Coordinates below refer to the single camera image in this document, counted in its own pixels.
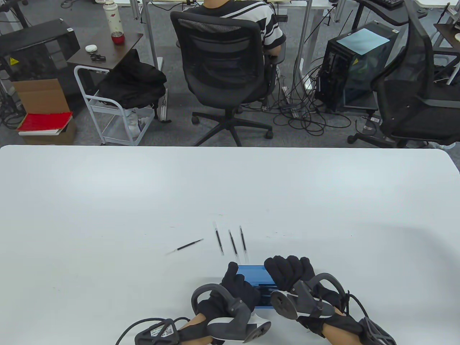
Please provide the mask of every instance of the chair back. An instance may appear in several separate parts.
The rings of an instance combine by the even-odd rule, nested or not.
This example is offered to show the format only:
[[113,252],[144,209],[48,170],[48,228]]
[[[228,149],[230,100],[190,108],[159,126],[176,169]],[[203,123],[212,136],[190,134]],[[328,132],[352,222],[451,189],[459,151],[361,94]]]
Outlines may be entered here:
[[413,0],[404,0],[408,13],[406,46],[398,56],[377,76],[372,85],[383,80],[401,81],[410,85],[412,96],[428,98],[434,82],[433,46],[414,8]]
[[198,101],[218,109],[240,105],[264,82],[264,56],[257,23],[172,12],[184,76]]

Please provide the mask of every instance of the white metal cart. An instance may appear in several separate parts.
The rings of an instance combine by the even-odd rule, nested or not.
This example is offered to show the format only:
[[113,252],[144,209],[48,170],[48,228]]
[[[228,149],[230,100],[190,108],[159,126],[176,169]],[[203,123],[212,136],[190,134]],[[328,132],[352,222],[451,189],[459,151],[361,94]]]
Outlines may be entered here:
[[[142,140],[145,132],[149,128],[150,123],[153,121],[156,115],[156,109],[153,108],[132,108],[124,109],[117,101],[114,101],[110,98],[104,98],[98,96],[99,91],[97,91],[94,96],[88,95],[83,88],[83,85],[80,80],[78,71],[80,69],[86,69],[92,72],[99,73],[109,73],[109,69],[102,69],[90,66],[81,66],[78,65],[74,69],[74,75],[77,80],[78,87],[80,88],[85,104],[88,108],[88,111],[91,115],[91,118],[96,126],[96,130],[101,138],[102,145],[108,143],[116,143],[121,145],[137,146]],[[98,121],[94,113],[103,113],[103,114],[112,114],[108,125],[101,131]],[[137,138],[132,137],[131,130],[128,127],[128,116],[131,114],[136,114],[138,118],[147,118],[146,121],[143,121],[144,127],[142,128],[141,133]]]

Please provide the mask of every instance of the keyboard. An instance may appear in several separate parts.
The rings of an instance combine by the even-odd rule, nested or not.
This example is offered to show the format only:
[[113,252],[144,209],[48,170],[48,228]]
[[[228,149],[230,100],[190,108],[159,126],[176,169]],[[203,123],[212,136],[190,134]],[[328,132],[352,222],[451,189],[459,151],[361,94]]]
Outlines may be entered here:
[[382,7],[392,10],[393,8],[399,7],[403,4],[404,0],[370,0],[373,3]]

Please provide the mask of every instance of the gray mesh chair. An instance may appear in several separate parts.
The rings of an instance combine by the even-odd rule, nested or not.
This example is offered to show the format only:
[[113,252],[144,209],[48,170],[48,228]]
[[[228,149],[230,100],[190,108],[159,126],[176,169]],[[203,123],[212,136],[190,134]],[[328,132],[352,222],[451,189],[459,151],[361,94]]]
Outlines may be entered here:
[[264,57],[260,27],[248,20],[185,11],[172,12],[171,21],[181,47],[189,90],[201,104],[225,110],[224,116],[192,113],[193,124],[199,123],[198,117],[218,122],[195,146],[224,129],[241,146],[237,126],[266,129],[265,137],[273,138],[272,126],[237,119],[235,113],[241,104],[264,101],[273,92],[276,65],[284,60],[285,45],[280,56]]
[[404,0],[409,17],[405,48],[374,79],[372,85],[382,123],[382,133],[395,141],[357,133],[348,137],[379,147],[404,147],[408,140],[449,145],[460,140],[460,90],[434,82],[434,51],[412,0]]

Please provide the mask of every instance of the person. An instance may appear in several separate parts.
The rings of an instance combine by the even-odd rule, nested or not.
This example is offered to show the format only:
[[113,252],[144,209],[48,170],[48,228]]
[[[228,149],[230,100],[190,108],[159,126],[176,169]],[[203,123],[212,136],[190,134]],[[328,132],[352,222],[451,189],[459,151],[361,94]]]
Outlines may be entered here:
[[[283,258],[275,256],[268,258],[264,263],[265,269],[272,277],[279,290],[290,291],[295,282],[299,279],[308,281],[315,276],[313,267],[308,258],[297,258],[289,256]],[[235,262],[230,262],[227,272],[222,279],[221,285],[226,288],[233,297],[239,297],[248,306],[251,311],[254,311],[259,299],[260,292],[244,280],[244,276],[237,274],[238,265]],[[318,319],[307,316],[300,316],[297,322],[311,332],[325,337],[332,345],[361,345],[359,334],[362,332],[359,324],[354,321],[351,316],[343,314],[337,306],[340,305],[339,294],[335,291],[326,289],[323,286],[318,286],[313,291],[316,294],[321,294],[321,297],[336,306],[336,316],[327,319]],[[218,317],[230,317],[228,315],[225,303],[219,295],[211,294],[209,299],[205,299],[198,304],[198,314],[188,322],[183,328],[201,323],[206,320],[213,320]],[[350,321],[350,325],[356,324],[356,329],[352,332],[334,327],[334,323],[340,318],[346,318]],[[213,338],[208,336],[205,338],[195,339],[183,342],[183,345],[208,345],[213,343]]]
[[273,10],[263,1],[204,0],[203,5],[192,7],[187,13],[256,22],[260,27],[264,50],[272,56],[279,55],[281,44],[286,40]]

